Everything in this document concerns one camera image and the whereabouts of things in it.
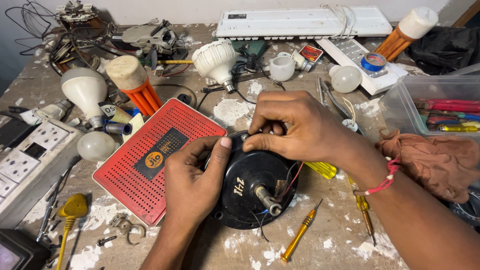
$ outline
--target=left hand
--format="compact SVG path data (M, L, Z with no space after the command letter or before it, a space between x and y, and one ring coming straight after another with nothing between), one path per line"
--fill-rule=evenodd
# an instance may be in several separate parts
M175 226L198 226L220 197L223 175L230 157L229 137L201 137L165 161L166 220ZM198 157L212 150L208 167L196 168Z

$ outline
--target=hand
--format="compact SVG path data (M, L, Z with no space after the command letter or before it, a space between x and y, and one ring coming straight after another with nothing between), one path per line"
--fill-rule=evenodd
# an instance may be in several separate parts
M292 125L286 132L284 123ZM260 129L263 134L256 134ZM256 135L243 143L245 152L270 150L292 160L337 166L355 155L359 145L368 145L306 91L260 93L249 134Z
M165 161L166 219L176 226L198 226L212 211L220 197L231 146L228 137L202 137ZM209 150L212 154L203 172L196 168L198 157Z

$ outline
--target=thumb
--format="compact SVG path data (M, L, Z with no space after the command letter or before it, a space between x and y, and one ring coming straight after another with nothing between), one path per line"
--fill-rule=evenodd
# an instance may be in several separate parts
M269 150L281 156L285 154L288 145L288 139L282 136L267 134L255 134L249 137L243 143L243 151L250 152L252 150Z
M232 139L221 137L213 147L204 175L209 179L223 179L223 173L230 158Z

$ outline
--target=red thread bracelet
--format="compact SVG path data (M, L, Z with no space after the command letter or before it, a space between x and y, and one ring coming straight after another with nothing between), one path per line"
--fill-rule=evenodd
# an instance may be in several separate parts
M400 155L398 155L394 160L392 160L392 158L390 157L385 157L387 160L388 160L388 163L387 163L387 168L388 170L390 171L388 173L388 176L387 178L385 179L385 181L383 181L380 185L378 185L378 187L376 188L371 188L367 191L358 191L358 190L355 190L353 192L353 194L355 195L359 195L359 196L365 196L365 195L370 195L374 192L377 192L377 191L380 191L380 190L384 190L386 188L388 188L392 183L393 181L395 181L395 178L393 177L393 175L396 173L396 171L398 171L398 169L400 168L400 165L397 164L400 162Z

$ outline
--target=white cap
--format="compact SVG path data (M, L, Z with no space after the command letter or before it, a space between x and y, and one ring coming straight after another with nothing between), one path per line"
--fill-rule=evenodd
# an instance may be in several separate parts
M408 13L398 24L406 36L419 39L438 23L438 15L427 7L417 7Z
M132 55L123 55L112 60L107 65L107 74L121 90L140 87L147 79L144 67L138 58Z

